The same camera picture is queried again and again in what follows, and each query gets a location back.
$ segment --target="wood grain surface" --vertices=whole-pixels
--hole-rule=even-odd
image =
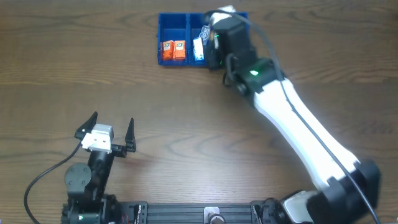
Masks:
[[[273,41],[313,114],[382,172],[377,214],[398,217],[398,1],[0,0],[0,220],[31,223],[23,194],[69,155],[94,111],[137,152],[115,159],[106,191],[148,202],[250,202],[312,190],[298,156],[270,122],[221,86],[221,72],[157,64],[159,12],[247,11]],[[261,55],[267,52],[252,36]],[[59,223],[65,169],[29,195],[42,223]],[[358,223],[369,223],[369,216]]]

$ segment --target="green light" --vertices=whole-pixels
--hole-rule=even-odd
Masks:
[[[256,76],[256,75],[258,75],[258,74],[259,74],[259,72],[257,72],[257,71],[254,71],[254,70],[251,70],[251,71],[250,71],[250,73],[251,73],[252,75],[254,75],[254,76]]]

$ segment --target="blue tray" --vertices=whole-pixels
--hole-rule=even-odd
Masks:
[[[246,12],[239,15],[247,18]],[[159,13],[159,26],[157,31],[157,61],[165,66],[198,66],[205,67],[204,60],[195,61],[193,57],[193,39],[199,37],[203,23],[203,13]],[[185,60],[162,60],[161,43],[168,40],[185,40],[187,56]]]

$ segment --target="white arm segment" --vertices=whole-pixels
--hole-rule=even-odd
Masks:
[[[354,163],[359,162],[358,159],[338,143],[312,115],[297,95],[293,84],[288,79],[285,79],[282,83],[290,102],[295,106],[298,113],[318,134],[348,172],[354,171]],[[286,101],[280,81],[270,82],[264,85],[262,89],[264,91],[260,94],[254,94],[254,106],[283,134],[304,163],[315,187],[321,190],[329,186],[327,180],[330,177],[335,177],[337,180],[344,177],[344,172],[292,111]]]

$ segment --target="orange box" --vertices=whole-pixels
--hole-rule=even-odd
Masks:
[[[185,59],[185,40],[176,40],[174,42],[174,60]]]
[[[162,58],[163,60],[172,60],[173,59],[173,52],[174,52],[174,41],[169,40],[163,42],[163,53]]]

